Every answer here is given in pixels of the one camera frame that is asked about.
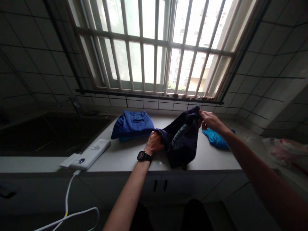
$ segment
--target hand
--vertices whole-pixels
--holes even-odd
[[[230,129],[228,129],[214,113],[199,110],[199,115],[201,116],[199,127],[202,125],[203,130],[206,130],[209,127],[220,135],[230,131]]]
[[[163,147],[164,145],[160,143],[160,134],[152,132],[143,151],[145,151],[150,156],[153,156],[154,152],[162,150]]]

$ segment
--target countertop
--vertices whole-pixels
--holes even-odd
[[[169,125],[176,116],[152,115],[151,119],[156,128],[164,128]],[[262,159],[270,168],[279,171],[308,192],[308,178],[299,171],[289,170],[273,162],[262,143],[263,137],[244,128],[235,120],[222,120],[230,129],[234,129],[236,135],[242,139],[252,151]],[[96,160],[87,170],[86,174],[129,174],[136,162],[137,154],[142,150],[148,137],[134,138],[120,143],[118,139],[111,140],[110,136],[116,120],[113,121],[98,137],[111,141],[111,146]],[[44,174],[55,173],[57,175],[70,175],[72,170],[59,167],[66,157],[0,157],[0,174]],[[220,150],[210,145],[208,138],[199,129],[198,145],[195,159],[187,165],[187,173],[231,173],[241,171],[241,167],[230,151]],[[153,157],[149,174],[173,174],[184,172],[181,168],[171,169],[167,157],[162,152]]]

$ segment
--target pink plastic bag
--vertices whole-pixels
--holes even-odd
[[[266,138],[263,143],[272,160],[282,166],[290,167],[293,161],[308,157],[308,145],[292,140]]]

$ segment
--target sink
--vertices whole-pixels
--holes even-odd
[[[48,113],[0,131],[0,156],[62,157],[83,152],[116,119]]]

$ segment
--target black smartwatch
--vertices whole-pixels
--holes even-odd
[[[145,151],[139,152],[139,154],[137,156],[137,160],[140,160],[140,161],[148,160],[151,163],[152,159],[153,159],[152,156],[147,154]]]

